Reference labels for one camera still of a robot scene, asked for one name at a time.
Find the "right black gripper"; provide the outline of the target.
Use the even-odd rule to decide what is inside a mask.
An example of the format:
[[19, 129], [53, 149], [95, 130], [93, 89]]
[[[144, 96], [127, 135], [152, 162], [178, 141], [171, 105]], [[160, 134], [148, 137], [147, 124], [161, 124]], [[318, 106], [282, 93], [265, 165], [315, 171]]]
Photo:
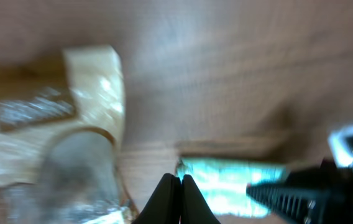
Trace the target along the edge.
[[287, 223], [353, 223], [353, 124], [332, 131], [328, 144], [332, 159], [291, 172], [293, 187], [268, 182], [246, 194]]

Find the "brown snack pouch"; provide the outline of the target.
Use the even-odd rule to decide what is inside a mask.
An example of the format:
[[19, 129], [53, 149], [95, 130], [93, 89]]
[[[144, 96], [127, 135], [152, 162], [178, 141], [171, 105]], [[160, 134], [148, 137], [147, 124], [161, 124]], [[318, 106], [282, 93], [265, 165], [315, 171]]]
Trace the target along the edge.
[[117, 165], [125, 112], [110, 45], [0, 66], [1, 223], [132, 223]]

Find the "teal wet wipes pack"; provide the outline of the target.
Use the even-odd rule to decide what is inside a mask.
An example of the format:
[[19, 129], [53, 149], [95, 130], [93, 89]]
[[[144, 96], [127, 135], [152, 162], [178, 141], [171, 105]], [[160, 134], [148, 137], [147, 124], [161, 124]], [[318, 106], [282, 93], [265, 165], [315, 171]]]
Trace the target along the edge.
[[282, 180], [287, 170], [282, 165], [254, 161], [181, 157], [175, 174], [179, 178], [192, 176], [215, 215], [264, 218], [270, 210], [251, 199], [246, 194], [246, 188]]

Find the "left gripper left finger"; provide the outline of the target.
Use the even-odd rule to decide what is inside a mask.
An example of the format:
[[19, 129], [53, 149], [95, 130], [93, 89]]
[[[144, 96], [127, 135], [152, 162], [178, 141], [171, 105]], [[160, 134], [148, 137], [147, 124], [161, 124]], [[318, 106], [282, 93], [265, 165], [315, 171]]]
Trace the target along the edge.
[[179, 224], [181, 190], [181, 180], [178, 177], [164, 174], [132, 224]]

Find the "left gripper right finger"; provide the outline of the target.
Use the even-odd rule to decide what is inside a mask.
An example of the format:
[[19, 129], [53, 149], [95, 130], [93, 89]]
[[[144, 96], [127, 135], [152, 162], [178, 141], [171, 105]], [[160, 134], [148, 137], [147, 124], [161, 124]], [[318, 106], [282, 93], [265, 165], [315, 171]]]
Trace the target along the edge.
[[181, 224], [221, 224], [214, 216], [191, 175], [182, 180]]

